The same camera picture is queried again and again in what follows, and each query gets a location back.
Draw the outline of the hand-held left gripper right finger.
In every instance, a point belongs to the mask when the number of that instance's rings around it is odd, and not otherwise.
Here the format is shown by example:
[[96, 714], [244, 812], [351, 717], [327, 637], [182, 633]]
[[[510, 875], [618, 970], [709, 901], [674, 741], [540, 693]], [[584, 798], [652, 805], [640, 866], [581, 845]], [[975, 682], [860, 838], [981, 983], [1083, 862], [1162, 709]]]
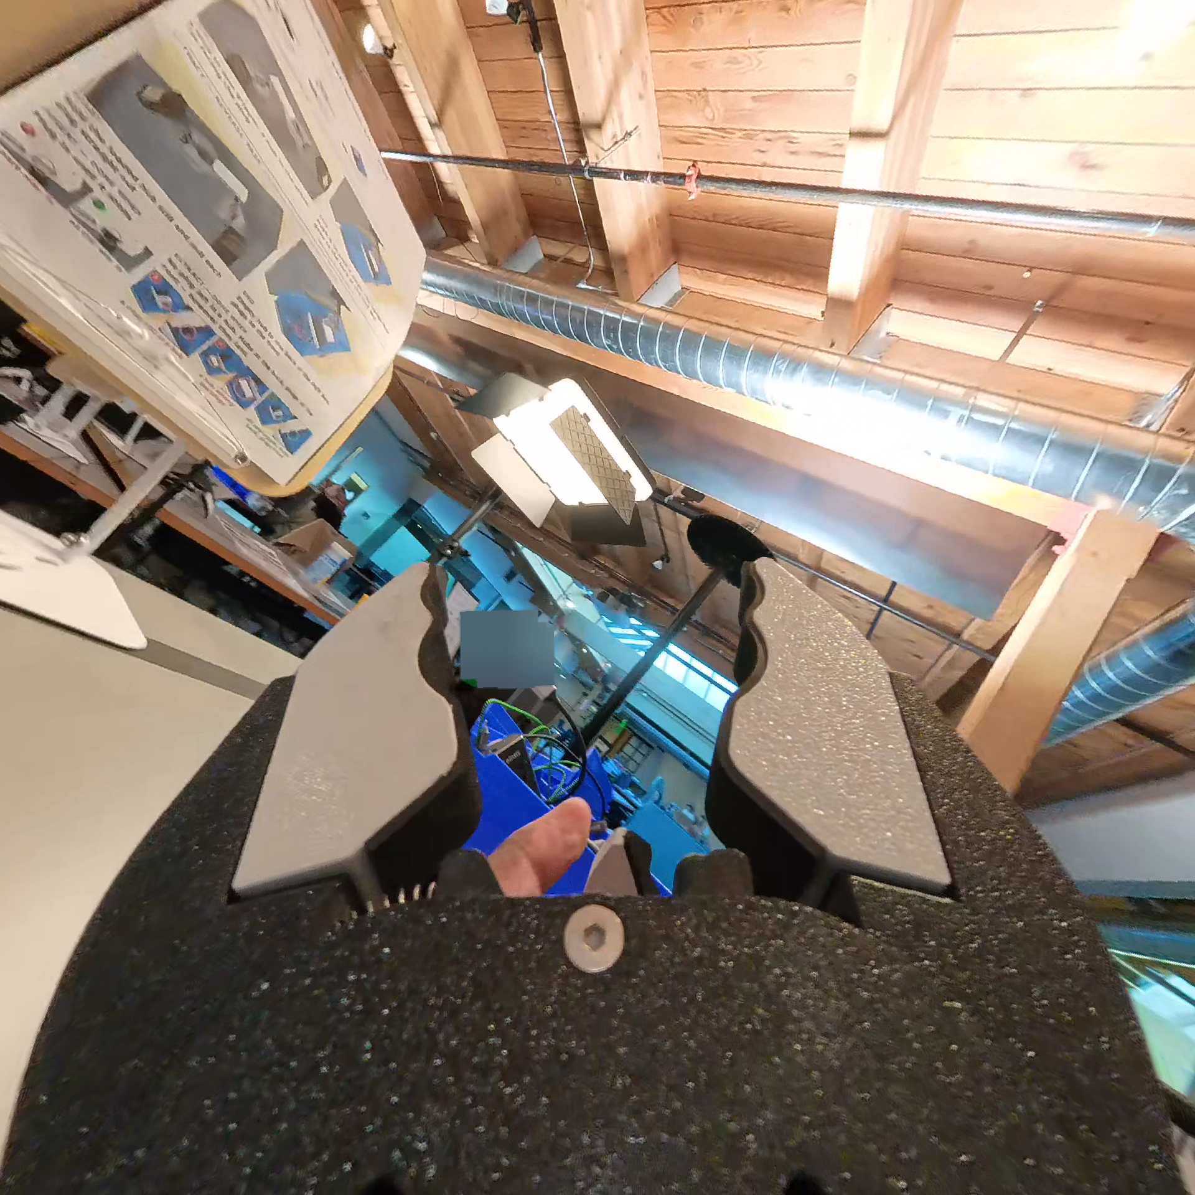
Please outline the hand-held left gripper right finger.
[[944, 898], [951, 872], [891, 674], [773, 558], [741, 568], [736, 689], [706, 785], [755, 896], [829, 908], [847, 879]]

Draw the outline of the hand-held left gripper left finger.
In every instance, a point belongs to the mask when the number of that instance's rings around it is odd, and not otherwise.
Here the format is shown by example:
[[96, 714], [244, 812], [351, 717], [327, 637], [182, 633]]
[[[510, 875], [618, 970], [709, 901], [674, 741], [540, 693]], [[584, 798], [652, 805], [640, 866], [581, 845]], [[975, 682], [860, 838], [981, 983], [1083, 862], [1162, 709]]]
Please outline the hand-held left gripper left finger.
[[231, 895], [328, 879], [347, 881], [362, 906], [433, 894], [482, 814], [445, 582], [443, 568], [411, 565], [298, 666]]

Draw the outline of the blue plastic bin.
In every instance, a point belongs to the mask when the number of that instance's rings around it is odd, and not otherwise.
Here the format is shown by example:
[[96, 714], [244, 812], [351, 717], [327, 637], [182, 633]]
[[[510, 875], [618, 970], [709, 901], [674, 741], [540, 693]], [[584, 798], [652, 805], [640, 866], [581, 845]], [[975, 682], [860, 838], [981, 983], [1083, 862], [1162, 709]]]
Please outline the blue plastic bin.
[[665, 810], [650, 802], [620, 765], [605, 763], [594, 748], [580, 760], [567, 727], [547, 726], [500, 700], [482, 706], [470, 737], [482, 818], [466, 848], [487, 855], [564, 798], [581, 797], [591, 810], [587, 849], [547, 895], [581, 894], [598, 848], [615, 829], [648, 844], [650, 889], [660, 895], [672, 892], [679, 859], [698, 842]]

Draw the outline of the grey desk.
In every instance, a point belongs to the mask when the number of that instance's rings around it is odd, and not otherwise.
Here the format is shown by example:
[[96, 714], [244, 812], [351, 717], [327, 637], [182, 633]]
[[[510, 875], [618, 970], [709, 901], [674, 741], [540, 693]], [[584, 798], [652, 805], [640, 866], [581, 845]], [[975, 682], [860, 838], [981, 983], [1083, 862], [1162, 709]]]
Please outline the grey desk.
[[55, 986], [130, 851], [295, 656], [113, 566], [123, 652], [2, 609], [1, 1134]]

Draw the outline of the person's left hand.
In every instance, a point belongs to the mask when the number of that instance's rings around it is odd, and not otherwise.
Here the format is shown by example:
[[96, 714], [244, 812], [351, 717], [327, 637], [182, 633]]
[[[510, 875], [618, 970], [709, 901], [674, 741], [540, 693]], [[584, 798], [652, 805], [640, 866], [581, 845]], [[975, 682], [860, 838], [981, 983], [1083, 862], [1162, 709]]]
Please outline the person's left hand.
[[560, 801], [520, 827], [489, 854], [487, 864], [507, 898], [540, 898], [584, 854], [593, 814], [580, 797]]

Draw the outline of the cardboard box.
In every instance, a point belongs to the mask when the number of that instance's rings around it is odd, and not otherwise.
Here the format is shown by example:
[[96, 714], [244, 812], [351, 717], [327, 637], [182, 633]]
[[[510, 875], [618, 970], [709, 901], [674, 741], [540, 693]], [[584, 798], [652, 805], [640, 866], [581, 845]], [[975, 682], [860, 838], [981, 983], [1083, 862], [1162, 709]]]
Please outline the cardboard box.
[[311, 586], [328, 583], [355, 561], [358, 548], [327, 521], [315, 518], [273, 541], [294, 576]]

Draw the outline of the black boom stand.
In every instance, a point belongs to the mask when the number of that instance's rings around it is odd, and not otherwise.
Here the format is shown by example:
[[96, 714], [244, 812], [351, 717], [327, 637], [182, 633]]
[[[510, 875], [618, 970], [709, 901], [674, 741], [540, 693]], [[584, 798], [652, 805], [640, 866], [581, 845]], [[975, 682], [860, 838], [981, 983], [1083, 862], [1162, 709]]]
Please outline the black boom stand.
[[771, 555], [768, 546], [753, 532], [728, 518], [711, 514], [691, 519], [687, 542], [694, 556], [706, 566], [706, 575], [613, 691], [588, 714], [586, 723], [577, 731], [577, 743], [583, 748], [587, 748], [597, 738], [608, 719], [617, 713], [625, 699], [645, 679], [655, 660], [687, 627], [716, 586], [728, 583], [738, 588], [742, 581], [742, 566]]

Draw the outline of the grey hanging panel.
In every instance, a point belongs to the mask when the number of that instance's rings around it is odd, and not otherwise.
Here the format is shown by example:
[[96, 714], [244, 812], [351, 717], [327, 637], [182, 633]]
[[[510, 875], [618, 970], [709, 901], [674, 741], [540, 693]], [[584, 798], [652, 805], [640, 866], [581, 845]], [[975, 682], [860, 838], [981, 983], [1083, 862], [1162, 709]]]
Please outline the grey hanging panel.
[[603, 379], [613, 424], [655, 474], [873, 573], [988, 619], [1055, 535], [650, 386]]

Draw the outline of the wooden beam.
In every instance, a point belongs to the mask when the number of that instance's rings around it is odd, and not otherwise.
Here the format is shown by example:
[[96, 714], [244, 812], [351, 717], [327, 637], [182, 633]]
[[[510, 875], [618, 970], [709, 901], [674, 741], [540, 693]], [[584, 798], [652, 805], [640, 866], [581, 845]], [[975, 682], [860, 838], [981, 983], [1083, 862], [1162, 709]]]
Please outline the wooden beam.
[[1159, 531], [1085, 514], [1011, 630], [957, 733], [1010, 795], [1018, 791], [1102, 625]]

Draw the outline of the ceiling light panel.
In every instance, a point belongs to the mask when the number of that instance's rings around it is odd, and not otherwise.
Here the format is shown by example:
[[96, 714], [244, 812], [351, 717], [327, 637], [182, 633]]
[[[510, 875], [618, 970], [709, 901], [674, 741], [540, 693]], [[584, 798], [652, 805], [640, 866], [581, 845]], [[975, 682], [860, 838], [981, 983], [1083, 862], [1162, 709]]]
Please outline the ceiling light panel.
[[571, 544], [647, 545], [651, 471], [588, 383], [504, 373], [458, 408], [493, 424], [472, 460], [532, 528], [554, 518]]

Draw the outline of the metal ceiling pipe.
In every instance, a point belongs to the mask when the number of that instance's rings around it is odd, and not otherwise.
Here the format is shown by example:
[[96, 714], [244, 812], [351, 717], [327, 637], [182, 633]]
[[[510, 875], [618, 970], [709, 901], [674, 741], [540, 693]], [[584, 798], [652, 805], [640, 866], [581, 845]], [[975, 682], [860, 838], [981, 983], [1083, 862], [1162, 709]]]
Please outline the metal ceiling pipe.
[[918, 192], [856, 189], [837, 185], [782, 184], [708, 174], [695, 162], [682, 172], [665, 172], [660, 169], [605, 168], [586, 162], [547, 162], [413, 151], [381, 151], [381, 158], [455, 169], [490, 169], [559, 177], [590, 184], [648, 185], [677, 189], [688, 199], [711, 192], [741, 199], [776, 199], [803, 205], [859, 205], [904, 215], [1075, 235], [1108, 235], [1173, 245], [1190, 245], [1193, 242], [1193, 221], [1170, 215], [931, 196]]

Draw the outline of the silver ventilation duct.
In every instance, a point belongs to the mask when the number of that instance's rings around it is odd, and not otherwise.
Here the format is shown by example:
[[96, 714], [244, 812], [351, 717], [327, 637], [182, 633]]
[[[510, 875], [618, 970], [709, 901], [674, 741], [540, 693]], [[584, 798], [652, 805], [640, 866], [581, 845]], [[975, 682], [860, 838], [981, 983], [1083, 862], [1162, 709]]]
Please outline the silver ventilation duct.
[[431, 250], [422, 290], [600, 357], [796, 420], [795, 435], [890, 471], [940, 461], [1099, 507], [1192, 544], [1192, 443], [852, 356], [752, 337]]
[[1150, 706], [1193, 683], [1193, 600], [1086, 662], [1071, 683], [1041, 747]]

